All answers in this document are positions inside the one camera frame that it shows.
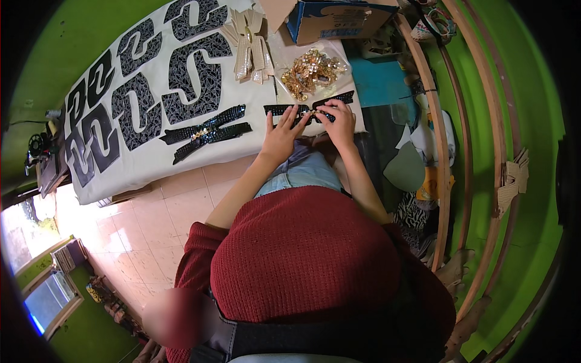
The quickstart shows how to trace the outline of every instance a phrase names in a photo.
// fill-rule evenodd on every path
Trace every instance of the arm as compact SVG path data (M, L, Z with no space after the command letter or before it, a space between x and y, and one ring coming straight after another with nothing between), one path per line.
M242 177L226 193L206 220L207 225L230 229L234 217L242 206L250 201L266 182L272 172L292 154L294 140L302 134L309 120L307 113L296 127L292 127L299 107L288 107L277 127L272 123L272 113L266 117L266 137L256 160Z
M383 208L355 144L339 153L345 164L353 200L377 223L391 223L393 218Z
M325 115L316 114L343 159L353 200L377 223L391 223L393 218L383 208L353 142L355 115L351 112L351 108L339 100L332 99L327 101L325 106L319 106L317 109L335 116L335 122L332 123Z

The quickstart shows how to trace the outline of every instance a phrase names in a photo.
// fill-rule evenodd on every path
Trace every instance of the window frame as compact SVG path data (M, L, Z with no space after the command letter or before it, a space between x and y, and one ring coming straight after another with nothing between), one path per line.
M59 268L53 260L52 265L44 269L28 285L26 285L24 289L22 289L21 291L23 298L22 303L24 305L26 305L24 303L26 298L28 298L28 296L30 296L30 294L32 294L32 292L35 291L35 289L37 289L43 282L45 282L49 277L51 277L52 271L56 269ZM65 281L69 284L70 289L73 291L74 297L61 309L61 311L59 311L58 314L56 314L51 323L46 327L46 329L44 329L44 333L42 334L42 336L46 340L50 340L52 338L53 334L57 331L57 329L60 328L64 324L64 322L66 322L66 320L71 316L71 314L85 300L85 298L77 288L77 285L75 285L73 279L71 279L70 275L65 272L63 272L63 275Z

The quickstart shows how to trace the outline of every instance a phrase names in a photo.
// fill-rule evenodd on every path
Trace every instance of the hand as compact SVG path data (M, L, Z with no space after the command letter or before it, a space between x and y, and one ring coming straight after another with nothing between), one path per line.
M330 122L327 116L322 113L315 114L325 126L325 130L339 153L355 146L353 143L353 133L355 132L355 115L351 112L351 107L338 99L325 102L325 106L317 107L317 110L335 116L335 122Z
M298 110L298 105L289 106L285 113L282 114L276 128L274 128L272 123L272 112L268 112L266 116L266 137L259 157L269 159L276 166L284 163L289 158L295 149L295 139L303 133L304 126L311 116L310 113L307 113L301 118L297 126L291 129Z

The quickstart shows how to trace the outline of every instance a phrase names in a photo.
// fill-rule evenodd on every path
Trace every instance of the gold sequins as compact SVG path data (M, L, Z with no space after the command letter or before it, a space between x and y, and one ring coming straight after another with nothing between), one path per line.
M346 70L337 57L329 58L317 48L295 59L289 71L281 75L281 81L299 101L305 101L305 93L314 93L317 86L326 87L337 80L337 74Z

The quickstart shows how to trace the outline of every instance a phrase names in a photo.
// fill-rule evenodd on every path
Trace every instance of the black mosaic fabric letter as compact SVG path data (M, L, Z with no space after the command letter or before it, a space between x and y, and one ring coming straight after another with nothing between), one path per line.
M121 60L121 73L123 77L134 72L144 63L152 60L157 56L162 48L162 34L159 32L153 36L153 21L146 19L139 23L135 28L123 36L117 48L117 55ZM137 39L137 47L133 53L133 46ZM143 52L144 45L147 42L147 50L138 59L133 59L134 55Z
M76 151L73 152L73 141L76 145ZM73 158L73 170L77 175L77 179L83 188L95 176L95 166L93 164L93 154L89 151L87 162L83 159L85 154L85 143L81 136L78 127L73 127L71 133L64 140L65 155L67 161ZM83 165L87 165L87 172L83 172Z
M97 129L94 121L99 123L99 132L101 133L101 140L103 140L103 148L99 145L99 138L97 136ZM87 145L92 138L91 152L92 157L95 158L99 172L104 172L107 168L119 158L119 137L117 129L113 129L111 119L105 110L103 104L99 104L93 111L89 112L81 121L81 129L83 131L83 141Z
M199 20L198 25L191 26L189 24L189 11L191 9L191 4L187 4L184 6L184 11L182 14L177 17L176 19L171 21L171 28L174 32L174 36L179 41L186 41L194 36L211 29L216 29L221 27L226 22L226 18L228 17L228 7L222 6L212 12L208 10L202 11L203 5L211 4L212 1L201 1L200 4L200 12L199 12Z
M214 33L174 50L170 59L168 81L170 89L182 89L186 99L196 98L196 92L188 73L187 60L194 53L194 62L202 86L197 101L184 105L177 92L163 95L163 106L171 124L189 120L218 109L222 92L222 72L220 64L208 64L199 50L205 49L210 58L231 56L232 50L224 36Z
M69 113L69 123L71 131L83 117L85 112L85 101L87 100L87 83L83 78L77 86L69 93L67 99L67 112Z
M166 16L163 19L163 23L167 23L168 21L175 19L179 15L181 15L181 9L186 5L194 0L178 0L173 2L166 11ZM206 21L206 17L210 10L213 10L219 6L217 0L196 0L199 5L200 11L198 13L198 24L202 24Z
M107 50L105 54L95 63L89 70L87 103L89 108L93 108L101 97L109 90L115 68L111 67L111 50Z
M135 92L137 96L139 115L136 116L139 118L139 128L142 128L140 132L136 132L133 127L130 91ZM162 132L162 104L158 103L152 107L153 105L154 100L149 83L141 72L113 91L111 112L114 119L119 117L121 134L130 151L159 136Z

